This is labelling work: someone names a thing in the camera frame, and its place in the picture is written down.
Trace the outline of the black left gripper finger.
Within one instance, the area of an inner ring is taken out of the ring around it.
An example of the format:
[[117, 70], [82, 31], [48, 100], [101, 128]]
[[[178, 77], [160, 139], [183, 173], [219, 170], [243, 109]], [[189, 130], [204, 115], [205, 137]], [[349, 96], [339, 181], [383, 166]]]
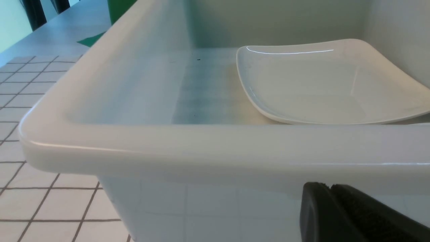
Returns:
[[429, 227], [343, 184], [303, 185], [303, 242], [428, 242]]

